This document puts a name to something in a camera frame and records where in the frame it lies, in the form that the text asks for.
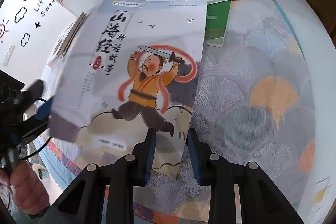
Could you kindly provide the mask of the left hand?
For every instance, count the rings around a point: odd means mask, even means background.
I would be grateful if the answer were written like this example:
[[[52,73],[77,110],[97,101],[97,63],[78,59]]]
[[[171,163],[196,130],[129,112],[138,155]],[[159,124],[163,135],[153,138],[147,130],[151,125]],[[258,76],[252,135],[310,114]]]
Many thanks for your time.
[[[25,213],[37,215],[50,205],[45,186],[26,161],[20,161],[10,176],[1,168],[1,180],[14,188],[14,203]]]

